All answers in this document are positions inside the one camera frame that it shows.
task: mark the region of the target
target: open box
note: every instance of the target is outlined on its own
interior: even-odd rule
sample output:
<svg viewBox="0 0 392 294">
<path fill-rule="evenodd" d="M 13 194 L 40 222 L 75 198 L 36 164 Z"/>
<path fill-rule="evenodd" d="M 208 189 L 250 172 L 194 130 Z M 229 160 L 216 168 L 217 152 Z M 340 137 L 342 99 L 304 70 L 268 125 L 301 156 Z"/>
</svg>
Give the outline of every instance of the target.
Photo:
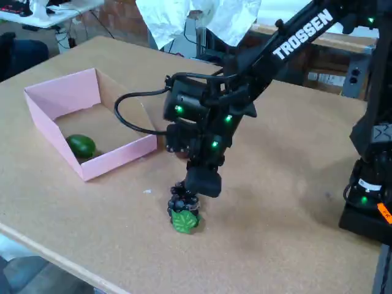
<svg viewBox="0 0 392 294">
<path fill-rule="evenodd" d="M 34 124 L 85 181 L 157 148 L 155 135 L 136 132 L 122 125 L 114 115 L 115 100 L 127 92 L 96 69 L 24 89 Z M 125 100 L 119 110 L 126 120 L 146 129 L 153 128 L 138 98 Z M 92 138 L 97 156 L 78 161 L 66 142 L 73 134 Z"/>
</svg>

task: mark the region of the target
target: avocado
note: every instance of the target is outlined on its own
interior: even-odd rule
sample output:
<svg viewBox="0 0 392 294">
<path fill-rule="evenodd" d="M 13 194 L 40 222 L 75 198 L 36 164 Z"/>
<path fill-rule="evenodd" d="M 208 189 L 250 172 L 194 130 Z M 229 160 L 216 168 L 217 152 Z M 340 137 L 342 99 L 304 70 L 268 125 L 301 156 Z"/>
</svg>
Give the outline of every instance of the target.
<svg viewBox="0 0 392 294">
<path fill-rule="evenodd" d="M 67 137 L 66 141 L 76 158 L 89 159 L 96 153 L 96 144 L 87 136 L 75 134 Z"/>
</svg>

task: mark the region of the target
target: wooden table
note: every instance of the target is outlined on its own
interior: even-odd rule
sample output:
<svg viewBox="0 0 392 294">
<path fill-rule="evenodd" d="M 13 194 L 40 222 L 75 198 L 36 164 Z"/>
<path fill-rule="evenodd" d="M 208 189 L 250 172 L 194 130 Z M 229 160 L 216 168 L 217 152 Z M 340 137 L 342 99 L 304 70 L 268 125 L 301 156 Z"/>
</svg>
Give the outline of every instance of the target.
<svg viewBox="0 0 392 294">
<path fill-rule="evenodd" d="M 215 70 L 99 37 L 1 84 L 0 232 L 108 293 L 371 292 L 379 244 L 337 227 L 363 102 L 272 83 L 226 153 L 220 197 L 182 235 L 166 207 L 184 162 L 160 151 L 84 183 L 34 127 L 23 88 L 91 67 L 130 91 Z M 163 129 L 164 97 L 143 101 Z"/>
<path fill-rule="evenodd" d="M 259 32 L 267 35 L 272 35 L 275 31 L 275 26 L 268 26 L 266 24 L 253 24 L 251 27 L 251 32 Z M 376 42 L 377 39 L 374 38 L 354 37 L 326 32 L 317 40 L 315 40 L 313 44 L 346 50 L 354 53 L 370 54 Z"/>
</svg>

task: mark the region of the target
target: green led light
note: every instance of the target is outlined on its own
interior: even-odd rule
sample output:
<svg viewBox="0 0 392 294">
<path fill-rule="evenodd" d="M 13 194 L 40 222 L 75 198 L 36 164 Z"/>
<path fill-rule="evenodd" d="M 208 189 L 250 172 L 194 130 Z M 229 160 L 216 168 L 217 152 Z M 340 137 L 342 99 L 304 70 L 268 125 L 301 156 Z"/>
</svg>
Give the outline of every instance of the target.
<svg viewBox="0 0 392 294">
<path fill-rule="evenodd" d="M 228 115 L 225 117 L 225 122 L 229 123 L 232 120 L 233 116 L 232 115 Z"/>
<path fill-rule="evenodd" d="M 183 113 L 184 112 L 184 109 L 181 106 L 179 106 L 179 105 L 176 105 L 176 107 L 174 109 L 177 111 L 177 113 Z"/>
<path fill-rule="evenodd" d="M 361 203 L 366 204 L 368 202 L 368 198 L 366 196 L 361 198 Z"/>
</svg>

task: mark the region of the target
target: gray floor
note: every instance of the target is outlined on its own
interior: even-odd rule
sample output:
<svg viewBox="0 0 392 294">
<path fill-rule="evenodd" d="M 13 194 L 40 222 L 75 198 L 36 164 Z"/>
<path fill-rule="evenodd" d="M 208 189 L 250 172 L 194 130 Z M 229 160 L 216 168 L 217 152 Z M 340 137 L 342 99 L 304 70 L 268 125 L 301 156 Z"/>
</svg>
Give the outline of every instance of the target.
<svg viewBox="0 0 392 294">
<path fill-rule="evenodd" d="M 25 262 L 14 260 L 4 270 L 7 277 L 23 271 Z M 94 289 L 75 276 L 48 263 L 17 294 L 93 294 Z"/>
<path fill-rule="evenodd" d="M 87 28 L 88 38 L 94 36 L 107 36 L 107 33 L 100 27 Z M 4 32 L 15 32 L 18 39 L 40 40 L 46 43 L 49 48 L 50 57 L 59 54 L 58 44 L 55 39 L 54 30 L 41 29 L 37 32 L 22 29 L 17 23 L 0 23 L 0 35 Z M 133 36 L 132 34 L 120 31 L 112 31 L 116 39 L 123 40 L 137 45 L 148 46 L 146 38 Z M 86 40 L 85 27 L 82 24 L 73 24 L 71 36 L 82 43 Z M 10 263 L 4 270 L 6 276 L 11 276 L 19 271 L 23 271 L 23 264 L 20 262 Z M 73 275 L 63 271 L 57 266 L 49 263 L 38 273 L 29 284 L 18 292 L 18 294 L 93 294 L 94 290 L 91 286 L 77 279 Z"/>
</svg>

